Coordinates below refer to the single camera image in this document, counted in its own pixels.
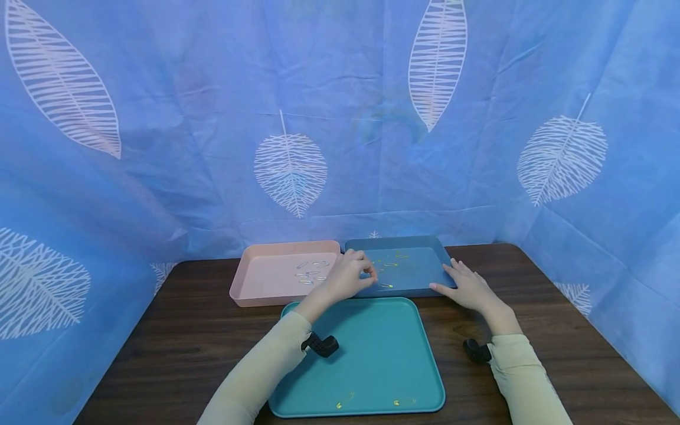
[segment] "dark blue tray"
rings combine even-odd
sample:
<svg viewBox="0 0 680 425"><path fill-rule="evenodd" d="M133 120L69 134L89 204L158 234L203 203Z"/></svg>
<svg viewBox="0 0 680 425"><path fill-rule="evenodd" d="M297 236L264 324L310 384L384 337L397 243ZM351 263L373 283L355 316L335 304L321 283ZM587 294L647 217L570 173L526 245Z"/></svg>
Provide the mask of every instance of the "dark blue tray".
<svg viewBox="0 0 680 425"><path fill-rule="evenodd" d="M434 236L352 239L345 243L345 251L349 249L366 252L378 270L378 284L357 297L439 295L429 288L431 282L456 287L441 268L451 258Z"/></svg>

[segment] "sleeve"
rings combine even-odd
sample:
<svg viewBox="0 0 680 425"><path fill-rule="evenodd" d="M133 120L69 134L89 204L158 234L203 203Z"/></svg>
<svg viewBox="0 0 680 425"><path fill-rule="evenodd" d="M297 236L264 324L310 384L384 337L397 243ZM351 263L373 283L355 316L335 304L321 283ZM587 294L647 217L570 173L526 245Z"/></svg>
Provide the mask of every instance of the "sleeve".
<svg viewBox="0 0 680 425"><path fill-rule="evenodd" d="M500 335L488 345L496 383L513 425L572 425L543 365L524 335Z"/></svg>
<svg viewBox="0 0 680 425"><path fill-rule="evenodd" d="M305 358L300 346L310 334L304 317L286 314L227 375L199 425L252 425L279 381Z"/></svg>

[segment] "black clip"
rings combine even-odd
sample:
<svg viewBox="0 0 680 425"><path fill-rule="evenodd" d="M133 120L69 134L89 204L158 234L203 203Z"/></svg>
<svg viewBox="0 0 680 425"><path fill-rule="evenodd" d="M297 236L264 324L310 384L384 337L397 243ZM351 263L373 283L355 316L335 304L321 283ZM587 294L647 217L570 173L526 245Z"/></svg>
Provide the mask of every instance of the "black clip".
<svg viewBox="0 0 680 425"><path fill-rule="evenodd" d="M340 348L340 344L338 344L338 341L332 335L322 341L316 333L312 332L309 338L300 346L303 351L308 347L319 356L328 358Z"/></svg>
<svg viewBox="0 0 680 425"><path fill-rule="evenodd" d="M481 364L491 360L489 347L486 344L480 347L476 339L470 338L463 341L463 349L473 363Z"/></svg>

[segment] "table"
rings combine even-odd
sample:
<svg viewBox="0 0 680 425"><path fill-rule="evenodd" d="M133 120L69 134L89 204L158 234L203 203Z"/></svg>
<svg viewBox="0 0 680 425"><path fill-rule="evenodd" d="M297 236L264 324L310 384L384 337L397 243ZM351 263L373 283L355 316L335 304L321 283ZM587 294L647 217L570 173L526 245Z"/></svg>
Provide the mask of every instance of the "table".
<svg viewBox="0 0 680 425"><path fill-rule="evenodd" d="M574 424L680 424L675 414L517 247L449 247L486 278L517 318ZM120 350L76 424L195 424L227 373L277 322L282 307L242 309L229 297L239 260L183 262ZM486 364L462 342L490 340L476 313L443 297L414 299L446 388L436 413L256 424L510 425Z"/></svg>

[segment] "tray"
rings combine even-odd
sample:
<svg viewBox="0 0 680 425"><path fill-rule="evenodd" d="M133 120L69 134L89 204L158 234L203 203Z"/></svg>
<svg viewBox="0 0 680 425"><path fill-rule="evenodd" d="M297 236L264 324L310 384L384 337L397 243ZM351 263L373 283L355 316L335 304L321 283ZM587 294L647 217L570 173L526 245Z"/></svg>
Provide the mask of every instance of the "tray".
<svg viewBox="0 0 680 425"><path fill-rule="evenodd" d="M336 241L251 245L243 251L229 296L239 307L299 301L321 283L317 278L326 277L338 255ZM309 277L296 276L307 272Z"/></svg>
<svg viewBox="0 0 680 425"><path fill-rule="evenodd" d="M297 303L287 305L282 316ZM406 298L349 299L315 324L340 349L309 352L269 398L280 418L432 412L446 393L420 314Z"/></svg>
<svg viewBox="0 0 680 425"><path fill-rule="evenodd" d="M359 292L357 297L437 296L439 293L429 288L432 282L456 287L441 268L443 263L451 264L451 258L434 236L352 239L345 243L345 251L348 249L366 252L378 270L378 285Z"/></svg>

